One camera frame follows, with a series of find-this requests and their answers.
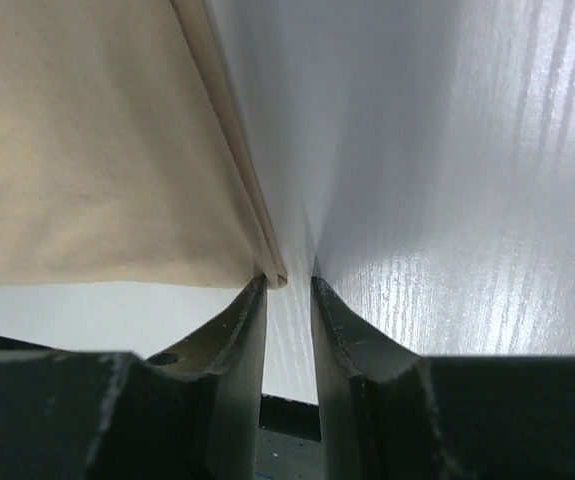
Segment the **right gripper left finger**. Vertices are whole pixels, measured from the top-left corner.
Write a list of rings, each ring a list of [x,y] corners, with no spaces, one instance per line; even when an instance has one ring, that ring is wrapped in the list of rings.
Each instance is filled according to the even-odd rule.
[[[267,281],[148,359],[0,336],[0,479],[251,479]]]

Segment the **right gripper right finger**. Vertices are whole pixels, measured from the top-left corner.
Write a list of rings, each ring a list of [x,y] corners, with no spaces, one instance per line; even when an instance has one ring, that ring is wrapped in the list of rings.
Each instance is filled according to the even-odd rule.
[[[421,356],[311,281],[329,479],[575,479],[575,357]]]

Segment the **beige t shirt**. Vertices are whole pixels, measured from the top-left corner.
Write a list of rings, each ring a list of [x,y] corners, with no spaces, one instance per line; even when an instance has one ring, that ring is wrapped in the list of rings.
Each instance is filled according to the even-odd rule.
[[[0,1],[0,285],[287,282],[200,1]]]

